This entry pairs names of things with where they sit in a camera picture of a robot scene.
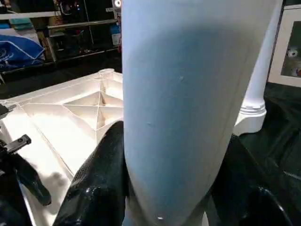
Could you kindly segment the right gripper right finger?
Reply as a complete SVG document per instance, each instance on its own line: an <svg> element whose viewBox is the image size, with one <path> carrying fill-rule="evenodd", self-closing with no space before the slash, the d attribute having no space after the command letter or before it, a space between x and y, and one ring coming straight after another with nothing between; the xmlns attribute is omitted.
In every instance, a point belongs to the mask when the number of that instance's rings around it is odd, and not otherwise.
<svg viewBox="0 0 301 226"><path fill-rule="evenodd" d="M231 136L206 208L211 226L299 226L301 212L240 139Z"/></svg>

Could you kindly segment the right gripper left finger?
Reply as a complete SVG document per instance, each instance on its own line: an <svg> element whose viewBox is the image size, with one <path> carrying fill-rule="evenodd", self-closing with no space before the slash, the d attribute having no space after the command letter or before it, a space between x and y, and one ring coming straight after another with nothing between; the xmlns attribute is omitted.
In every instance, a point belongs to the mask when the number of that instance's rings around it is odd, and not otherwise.
<svg viewBox="0 0 301 226"><path fill-rule="evenodd" d="M120 226L125 217L128 173L124 123L111 125L74 176L55 226Z"/></svg>

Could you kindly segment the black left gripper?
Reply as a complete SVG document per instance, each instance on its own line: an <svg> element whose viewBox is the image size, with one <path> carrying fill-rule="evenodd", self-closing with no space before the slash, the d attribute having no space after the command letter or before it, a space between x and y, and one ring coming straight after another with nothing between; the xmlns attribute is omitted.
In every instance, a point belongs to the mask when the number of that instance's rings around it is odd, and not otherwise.
<svg viewBox="0 0 301 226"><path fill-rule="evenodd" d="M3 158L12 155L12 163L20 182L31 192L41 205L48 206L51 204L52 198L50 192L44 187L37 171L19 154L14 154L31 142L32 140L26 134L10 143L6 143L1 139L0 157Z"/></svg>

